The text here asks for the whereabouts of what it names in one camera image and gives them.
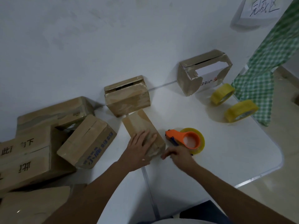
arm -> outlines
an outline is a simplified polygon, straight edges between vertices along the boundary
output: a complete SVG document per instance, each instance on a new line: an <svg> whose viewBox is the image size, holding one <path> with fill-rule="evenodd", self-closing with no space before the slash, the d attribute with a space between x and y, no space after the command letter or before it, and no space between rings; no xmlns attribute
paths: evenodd
<svg viewBox="0 0 299 224"><path fill-rule="evenodd" d="M149 142L142 146L148 133L149 131L141 131L133 136L117 162L81 193L71 197L44 223L97 223L110 197L127 174L150 163L150 158L145 153L157 135L153 135Z"/></svg>
<svg viewBox="0 0 299 224"><path fill-rule="evenodd" d="M257 202L199 166L186 148L182 146L170 147L161 158L165 159L167 156L171 157L179 169L203 186L233 223L294 224L294 222Z"/></svg>

tape roll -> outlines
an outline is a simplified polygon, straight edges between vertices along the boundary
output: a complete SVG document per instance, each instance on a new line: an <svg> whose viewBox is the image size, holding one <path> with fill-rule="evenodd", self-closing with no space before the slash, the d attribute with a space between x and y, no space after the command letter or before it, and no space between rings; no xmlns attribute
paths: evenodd
<svg viewBox="0 0 299 224"><path fill-rule="evenodd" d="M197 149L189 149L190 153L193 154L193 155L195 155L195 154L200 153L204 149L204 145L205 145L205 143L204 143L204 136L198 130L196 130L194 128L184 128L180 132L189 132L189 131L197 133L197 135L200 138L200 145L199 145L199 147Z"/></svg>
<svg viewBox="0 0 299 224"><path fill-rule="evenodd" d="M258 106L256 106L256 104L251 100L241 101L227 109L224 116L230 123L237 122L252 115L258 109Z"/></svg>
<svg viewBox="0 0 299 224"><path fill-rule="evenodd" d="M225 83L215 90L215 92L211 95L211 101L215 105L221 105L224 101L229 99L234 92L235 88L233 88L230 84Z"/></svg>

dark pants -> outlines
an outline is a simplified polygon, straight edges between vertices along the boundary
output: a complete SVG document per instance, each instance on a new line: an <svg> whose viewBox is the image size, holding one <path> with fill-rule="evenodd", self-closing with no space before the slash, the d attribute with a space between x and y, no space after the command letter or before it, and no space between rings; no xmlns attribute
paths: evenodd
<svg viewBox="0 0 299 224"><path fill-rule="evenodd" d="M180 213L181 219L197 219L216 224L233 224L229 218L212 202L207 201ZM139 222L138 224L151 224L153 222Z"/></svg>

hand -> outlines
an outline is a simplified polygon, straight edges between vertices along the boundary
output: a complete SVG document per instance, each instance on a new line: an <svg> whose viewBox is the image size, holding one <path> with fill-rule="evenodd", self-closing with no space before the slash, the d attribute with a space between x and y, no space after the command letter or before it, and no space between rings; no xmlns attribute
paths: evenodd
<svg viewBox="0 0 299 224"><path fill-rule="evenodd" d="M122 168L125 168L131 172L150 164L151 158L145 154L148 148L157 138L157 135L154 134L145 145L142 145L149 132L149 130L140 131L139 133L133 135L128 143L127 148L118 160L118 163L121 164Z"/></svg>
<svg viewBox="0 0 299 224"><path fill-rule="evenodd" d="M192 158L188 149L183 146L169 147L161 155L161 158L164 160L167 156L170 156L174 164L188 175L198 165Z"/></svg>

white table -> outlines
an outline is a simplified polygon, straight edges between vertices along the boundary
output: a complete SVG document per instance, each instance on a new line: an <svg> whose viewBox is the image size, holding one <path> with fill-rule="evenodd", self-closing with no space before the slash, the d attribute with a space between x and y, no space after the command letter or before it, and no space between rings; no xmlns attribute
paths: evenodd
<svg viewBox="0 0 299 224"><path fill-rule="evenodd" d="M194 159L233 186L245 184L282 166L280 149L253 118L233 124L223 123L224 111L237 101L231 97L219 107L211 108L209 97L212 91L185 97L178 84L173 83L150 91L152 105L144 111L163 138L168 129L192 127L199 130L205 138L205 148L194 155ZM106 106L96 110L96 116L117 132L116 138L93 169L78 170L59 180L58 185L90 183L125 150L129 134L121 118L115 118ZM157 157L143 170L144 174L139 169L122 181L98 223L152 221L155 216L166 217L209 198L205 190L181 172L170 158L162 161Z"/></svg>

